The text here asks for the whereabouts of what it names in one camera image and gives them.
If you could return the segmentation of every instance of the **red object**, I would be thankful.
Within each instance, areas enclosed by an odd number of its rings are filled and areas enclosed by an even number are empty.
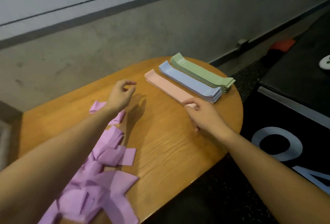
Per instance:
[[[282,52],[287,52],[289,49],[296,43],[293,39],[288,39],[285,41],[278,41],[272,44],[272,46],[269,49],[278,49]]]

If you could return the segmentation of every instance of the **gray wall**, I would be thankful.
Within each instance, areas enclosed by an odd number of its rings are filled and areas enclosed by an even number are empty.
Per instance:
[[[27,110],[144,59],[210,61],[326,0],[160,0],[0,51],[0,100]]]

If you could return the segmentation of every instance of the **pink resistance band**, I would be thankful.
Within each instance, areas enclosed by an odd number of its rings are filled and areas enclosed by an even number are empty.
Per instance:
[[[167,93],[176,101],[184,102],[187,99],[192,98],[193,96],[188,94],[186,91],[182,90],[181,88],[177,87],[176,85],[172,84],[168,80],[164,79],[160,75],[158,75],[155,70],[150,70],[145,74],[146,81],[153,84],[155,87],[159,88],[160,90]],[[195,103],[188,104],[188,106],[194,108],[196,106]]]

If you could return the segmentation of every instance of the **wood grain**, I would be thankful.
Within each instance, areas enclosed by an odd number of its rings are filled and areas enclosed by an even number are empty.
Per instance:
[[[222,77],[221,71],[209,64],[187,58]],[[224,157],[227,150],[217,145],[212,137],[194,133],[184,107],[164,92],[146,82],[144,74],[170,57],[157,57],[124,68],[24,113],[19,157],[47,139],[68,129],[89,115],[95,100],[106,101],[117,80],[136,81],[137,89],[120,128],[125,132],[127,147],[137,148],[134,165],[122,167],[125,172],[140,177],[128,191],[135,213],[141,222],[175,197],[196,178]],[[243,106],[235,86],[214,104],[225,121],[240,132]],[[92,223],[109,223],[104,213]]]

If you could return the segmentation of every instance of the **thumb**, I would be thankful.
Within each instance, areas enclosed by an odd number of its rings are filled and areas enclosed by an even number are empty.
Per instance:
[[[188,114],[192,119],[194,119],[194,118],[196,117],[197,111],[196,111],[194,108],[185,105],[185,106],[184,106],[184,109],[187,111],[187,114]]]
[[[130,87],[125,93],[127,94],[127,97],[131,98],[132,95],[134,94],[136,89],[136,86]]]

